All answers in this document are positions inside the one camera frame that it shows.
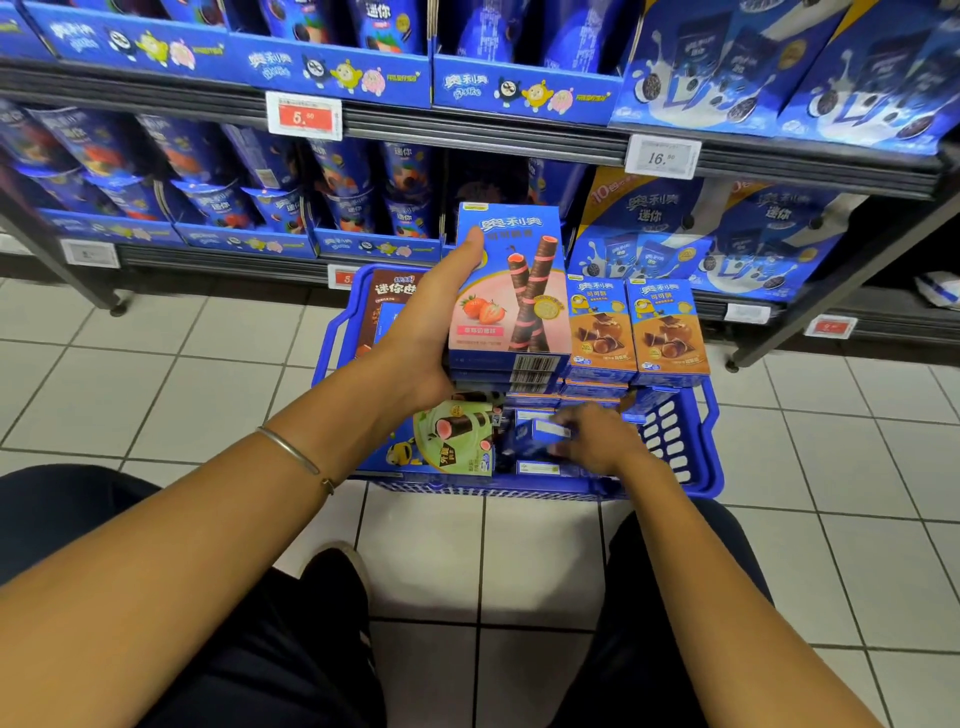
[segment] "hand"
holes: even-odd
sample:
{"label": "hand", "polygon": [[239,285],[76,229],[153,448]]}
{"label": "hand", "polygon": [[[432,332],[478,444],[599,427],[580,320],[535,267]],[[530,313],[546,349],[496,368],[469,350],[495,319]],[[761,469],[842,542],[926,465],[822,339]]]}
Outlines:
{"label": "hand", "polygon": [[650,454],[636,427],[620,414],[599,404],[581,404],[560,410],[553,421],[572,427],[569,442],[551,446],[554,455],[573,460],[591,473],[623,479],[628,468],[658,468],[663,463]]}
{"label": "hand", "polygon": [[450,399],[453,385],[441,361],[460,287],[480,263],[483,231],[472,228],[467,239],[420,279],[417,293],[403,306],[387,335],[368,356],[382,357],[391,376],[409,387],[404,403],[409,414]]}

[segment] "metal shelf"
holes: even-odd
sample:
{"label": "metal shelf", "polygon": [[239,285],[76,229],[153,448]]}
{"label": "metal shelf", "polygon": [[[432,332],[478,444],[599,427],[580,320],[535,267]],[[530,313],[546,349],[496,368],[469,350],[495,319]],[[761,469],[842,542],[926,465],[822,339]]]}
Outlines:
{"label": "metal shelf", "polygon": [[[178,79],[72,62],[0,59],[0,96],[14,101],[169,114],[266,128],[264,91],[248,85]],[[348,134],[620,166],[631,133],[699,139],[701,176],[792,182],[861,194],[927,200],[955,158],[877,152],[842,144],[677,131],[603,128],[457,109],[407,109],[344,102]]]}

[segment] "silver bangle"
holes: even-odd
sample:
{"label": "silver bangle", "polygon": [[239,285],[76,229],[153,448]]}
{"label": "silver bangle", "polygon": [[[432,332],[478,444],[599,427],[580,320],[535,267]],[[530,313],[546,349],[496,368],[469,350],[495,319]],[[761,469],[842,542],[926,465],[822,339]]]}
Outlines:
{"label": "silver bangle", "polygon": [[[258,427],[256,431],[262,435],[266,435],[268,438],[270,438],[279,446],[281,446],[283,449],[285,449],[290,455],[294,457],[295,460],[297,460],[301,465],[303,465],[306,468],[308,473],[310,473],[311,475],[320,474],[320,468],[314,465],[312,460],[310,460],[306,455],[304,455],[302,452],[300,452],[298,449],[296,449],[294,446],[292,446],[282,437],[277,435],[275,432],[273,432],[270,429],[267,429],[266,427]],[[326,486],[327,490],[330,492],[329,493],[330,495],[333,495],[334,485],[333,485],[333,481],[330,480],[330,478],[325,477],[323,480],[321,480],[321,484]]]}

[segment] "strawberry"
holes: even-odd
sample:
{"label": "strawberry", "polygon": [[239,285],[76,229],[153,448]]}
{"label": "strawberry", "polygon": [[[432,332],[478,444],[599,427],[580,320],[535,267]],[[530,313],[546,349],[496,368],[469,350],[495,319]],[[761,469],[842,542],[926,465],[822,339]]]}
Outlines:
{"label": "strawberry", "polygon": [[469,319],[480,318],[480,312],[483,311],[483,307],[487,303],[486,299],[478,299],[476,296],[470,296],[465,301],[460,301],[460,305],[464,308],[464,313],[467,314]]}
{"label": "strawberry", "polygon": [[493,301],[485,302],[484,307],[480,309],[480,323],[488,326],[489,324],[496,324],[499,321],[503,321],[503,317],[507,315],[507,312],[503,308]]}

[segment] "barcode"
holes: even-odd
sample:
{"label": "barcode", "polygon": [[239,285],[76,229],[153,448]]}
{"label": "barcode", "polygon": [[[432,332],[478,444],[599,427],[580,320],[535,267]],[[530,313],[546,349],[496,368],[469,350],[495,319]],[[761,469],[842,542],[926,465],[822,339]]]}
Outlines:
{"label": "barcode", "polygon": [[560,364],[558,356],[548,356],[538,353],[518,354],[514,359],[514,371],[526,372],[553,372]]}

